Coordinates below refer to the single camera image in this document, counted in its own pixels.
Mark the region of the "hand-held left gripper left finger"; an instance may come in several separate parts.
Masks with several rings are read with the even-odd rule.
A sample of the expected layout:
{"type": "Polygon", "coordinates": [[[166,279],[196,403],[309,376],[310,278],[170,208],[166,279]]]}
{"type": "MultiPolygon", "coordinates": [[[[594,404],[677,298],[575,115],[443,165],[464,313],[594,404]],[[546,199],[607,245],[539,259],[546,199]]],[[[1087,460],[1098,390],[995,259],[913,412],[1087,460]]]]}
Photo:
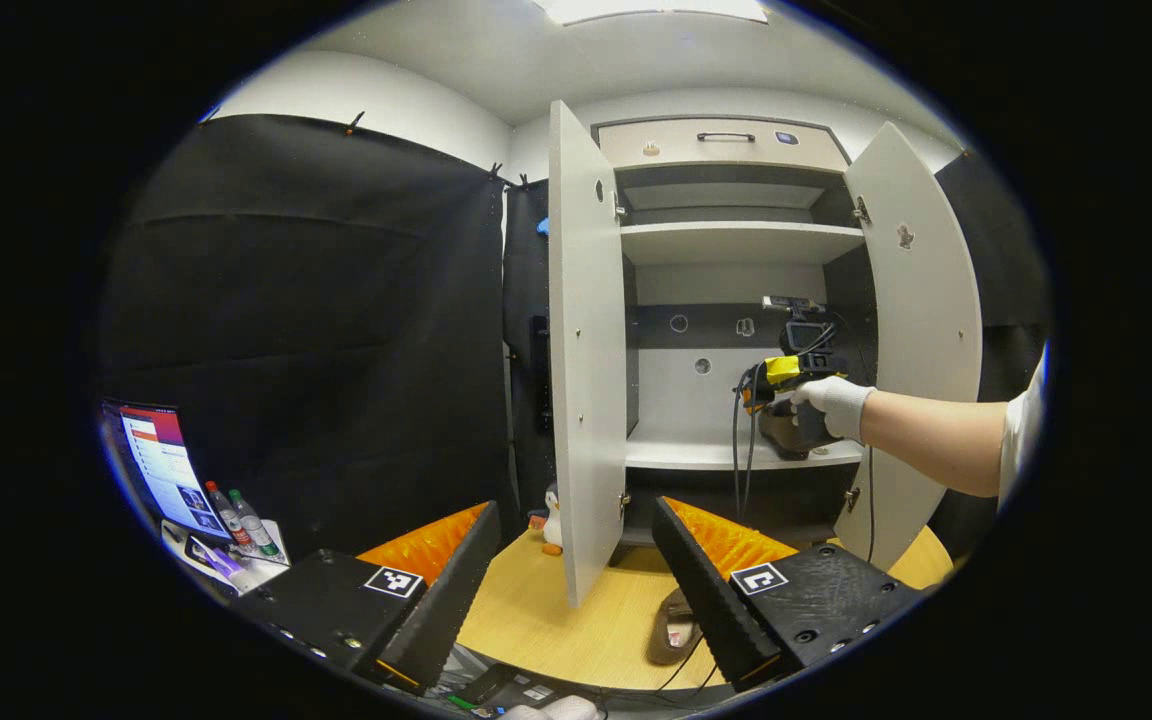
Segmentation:
{"type": "Polygon", "coordinates": [[[319,550],[238,597],[238,616],[339,673],[420,696],[439,682],[497,555],[494,501],[361,555],[319,550]]]}

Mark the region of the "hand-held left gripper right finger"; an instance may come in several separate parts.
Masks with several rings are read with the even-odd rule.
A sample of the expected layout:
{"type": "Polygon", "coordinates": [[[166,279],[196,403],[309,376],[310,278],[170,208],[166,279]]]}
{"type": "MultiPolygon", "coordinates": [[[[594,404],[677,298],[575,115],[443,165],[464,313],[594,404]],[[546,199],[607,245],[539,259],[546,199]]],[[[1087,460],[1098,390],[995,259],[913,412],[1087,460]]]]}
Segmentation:
{"type": "Polygon", "coordinates": [[[795,550],[676,498],[657,498],[652,536],[736,692],[823,664],[925,594],[838,544],[795,550]]]}

